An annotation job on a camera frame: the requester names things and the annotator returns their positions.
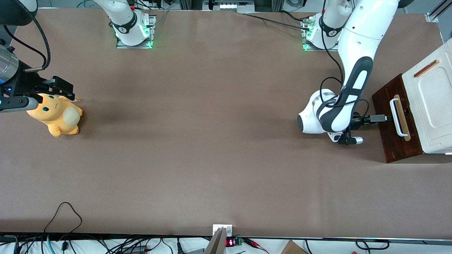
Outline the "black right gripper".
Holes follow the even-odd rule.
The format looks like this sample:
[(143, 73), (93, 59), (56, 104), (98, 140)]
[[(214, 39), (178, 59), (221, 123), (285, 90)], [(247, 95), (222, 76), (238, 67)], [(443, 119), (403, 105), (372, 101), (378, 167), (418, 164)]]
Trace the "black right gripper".
[(37, 72), (25, 72), (28, 67), (25, 63), (1, 63), (1, 97), (29, 96), (49, 91), (58, 93), (62, 101), (76, 101), (73, 84), (57, 76), (45, 80)]

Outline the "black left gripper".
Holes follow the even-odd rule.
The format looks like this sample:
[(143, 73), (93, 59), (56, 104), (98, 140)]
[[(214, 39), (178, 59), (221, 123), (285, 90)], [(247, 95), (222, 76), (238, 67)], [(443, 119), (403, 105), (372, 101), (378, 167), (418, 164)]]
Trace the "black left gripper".
[(371, 115), (362, 117), (358, 112), (354, 112), (349, 125), (349, 129), (360, 129), (363, 125), (370, 125), (371, 123), (378, 122), (392, 122), (391, 116), (386, 116), (384, 114)]

